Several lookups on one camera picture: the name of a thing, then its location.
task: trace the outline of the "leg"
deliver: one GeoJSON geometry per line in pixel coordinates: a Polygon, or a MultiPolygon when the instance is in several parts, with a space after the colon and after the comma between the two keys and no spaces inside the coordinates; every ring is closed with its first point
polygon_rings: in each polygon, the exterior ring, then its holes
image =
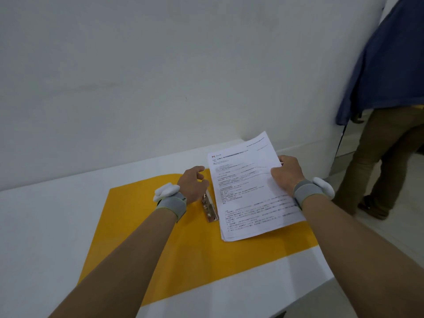
{"type": "Polygon", "coordinates": [[[406,132],[382,157],[381,175],[371,192],[372,205],[381,215],[388,215],[402,189],[407,163],[411,155],[424,144],[424,125],[406,132]]]}
{"type": "Polygon", "coordinates": [[[362,133],[345,177],[333,202],[354,214],[362,199],[374,165],[408,131],[422,110],[412,107],[376,109],[362,133]]]}

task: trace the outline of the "forearm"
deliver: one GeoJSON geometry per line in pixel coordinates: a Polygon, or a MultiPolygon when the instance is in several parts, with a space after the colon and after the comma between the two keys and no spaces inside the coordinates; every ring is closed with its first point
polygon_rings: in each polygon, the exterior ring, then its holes
{"type": "Polygon", "coordinates": [[[420,313],[424,274],[414,261],[323,195],[306,198],[302,209],[358,316],[420,313]]]}
{"type": "Polygon", "coordinates": [[[135,317],[175,222],[172,211],[155,210],[51,317],[135,317]]]}

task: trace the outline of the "yellow mat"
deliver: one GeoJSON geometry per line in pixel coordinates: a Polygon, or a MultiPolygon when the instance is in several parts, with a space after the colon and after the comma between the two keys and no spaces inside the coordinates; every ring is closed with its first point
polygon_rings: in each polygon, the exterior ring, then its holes
{"type": "MultiPolygon", "coordinates": [[[[210,179],[209,170],[203,172],[210,179]]],[[[176,184],[170,174],[110,189],[78,283],[154,210],[154,191],[176,184]]],[[[209,192],[215,201],[212,185],[209,192]]],[[[200,202],[175,225],[142,306],[318,245],[307,222],[235,242],[221,240],[219,223],[208,223],[200,202]]]]}

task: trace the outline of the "stack of papers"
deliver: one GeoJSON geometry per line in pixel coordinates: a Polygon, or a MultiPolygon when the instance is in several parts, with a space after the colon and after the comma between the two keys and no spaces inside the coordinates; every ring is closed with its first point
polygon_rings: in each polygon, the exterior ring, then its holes
{"type": "Polygon", "coordinates": [[[221,237],[236,241],[305,221],[293,199],[273,180],[281,163],[266,132],[208,154],[221,237]]]}

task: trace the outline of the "hand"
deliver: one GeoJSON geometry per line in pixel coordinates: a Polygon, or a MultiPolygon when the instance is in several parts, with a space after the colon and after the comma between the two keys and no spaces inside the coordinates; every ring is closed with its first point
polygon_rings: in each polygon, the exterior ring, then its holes
{"type": "Polygon", "coordinates": [[[187,205],[200,199],[209,186],[209,181],[204,180],[204,176],[199,174],[199,172],[204,170],[204,166],[194,166],[185,171],[178,180],[177,184],[180,186],[181,194],[187,199],[187,205]]]}
{"type": "Polygon", "coordinates": [[[281,167],[271,168],[272,178],[278,186],[293,196],[293,190],[297,183],[305,179],[302,169],[296,157],[280,155],[278,159],[283,162],[281,167]]]}

